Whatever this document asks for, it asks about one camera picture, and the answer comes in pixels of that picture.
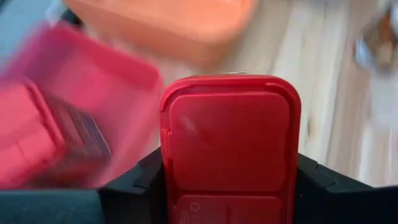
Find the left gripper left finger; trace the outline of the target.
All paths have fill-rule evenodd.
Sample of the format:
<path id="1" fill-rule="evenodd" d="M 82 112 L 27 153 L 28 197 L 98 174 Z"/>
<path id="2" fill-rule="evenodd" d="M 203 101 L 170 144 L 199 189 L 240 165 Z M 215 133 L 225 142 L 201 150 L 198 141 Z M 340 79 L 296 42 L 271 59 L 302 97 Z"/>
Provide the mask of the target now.
<path id="1" fill-rule="evenodd" d="M 166 223 L 164 167 L 156 149 L 99 189 L 1 191 L 1 224 Z"/>

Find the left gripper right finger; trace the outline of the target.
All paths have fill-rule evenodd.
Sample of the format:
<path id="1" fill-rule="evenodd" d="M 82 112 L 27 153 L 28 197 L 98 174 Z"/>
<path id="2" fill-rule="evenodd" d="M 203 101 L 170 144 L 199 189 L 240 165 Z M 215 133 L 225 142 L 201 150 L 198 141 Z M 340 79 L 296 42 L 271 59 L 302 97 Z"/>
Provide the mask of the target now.
<path id="1" fill-rule="evenodd" d="M 397 186 L 371 187 L 299 154 L 294 223 L 397 224 Z"/>

